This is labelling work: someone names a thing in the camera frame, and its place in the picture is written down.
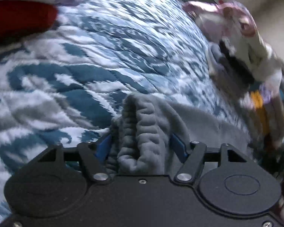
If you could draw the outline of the grey fleece garment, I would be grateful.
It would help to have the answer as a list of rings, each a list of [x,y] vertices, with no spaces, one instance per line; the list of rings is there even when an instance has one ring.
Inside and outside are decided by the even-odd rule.
[[[122,113],[111,121],[113,144],[105,163],[111,175],[171,175],[182,165],[170,145],[175,135],[190,150],[190,142],[218,148],[230,144],[250,156],[250,136],[238,127],[199,109],[150,94],[133,93]]]

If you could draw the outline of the pile of unfolded clothes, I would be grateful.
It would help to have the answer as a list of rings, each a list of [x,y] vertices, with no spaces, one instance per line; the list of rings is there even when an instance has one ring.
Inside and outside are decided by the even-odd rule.
[[[239,2],[190,1],[183,10],[194,16],[209,44],[209,76],[242,110],[256,159],[270,173],[284,172],[283,62],[260,36],[248,9]]]

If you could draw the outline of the blue white patterned quilt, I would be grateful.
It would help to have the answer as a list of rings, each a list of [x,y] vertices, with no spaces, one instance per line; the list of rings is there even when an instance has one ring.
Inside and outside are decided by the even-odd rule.
[[[94,141],[131,92],[246,123],[209,77],[208,41],[177,0],[83,0],[0,47],[0,223],[9,177],[48,145]]]

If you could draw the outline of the red folded garment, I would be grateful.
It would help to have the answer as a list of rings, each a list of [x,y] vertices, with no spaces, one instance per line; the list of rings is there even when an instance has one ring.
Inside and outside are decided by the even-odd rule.
[[[0,40],[44,32],[58,15],[55,6],[22,0],[0,0]]]

